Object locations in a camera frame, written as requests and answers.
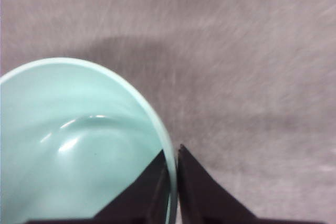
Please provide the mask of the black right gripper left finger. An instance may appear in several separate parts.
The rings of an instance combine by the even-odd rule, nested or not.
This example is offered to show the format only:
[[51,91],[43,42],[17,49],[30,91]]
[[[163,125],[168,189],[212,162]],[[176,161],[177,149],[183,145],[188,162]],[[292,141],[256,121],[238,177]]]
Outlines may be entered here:
[[37,219],[27,223],[166,223],[170,179],[163,151],[140,176],[91,218]]

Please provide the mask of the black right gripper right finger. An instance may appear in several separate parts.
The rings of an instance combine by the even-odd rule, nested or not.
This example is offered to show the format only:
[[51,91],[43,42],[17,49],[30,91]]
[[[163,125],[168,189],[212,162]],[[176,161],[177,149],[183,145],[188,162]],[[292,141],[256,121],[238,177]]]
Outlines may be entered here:
[[324,163],[234,159],[214,151],[204,167],[178,149],[177,185],[183,223],[335,223],[335,171]]

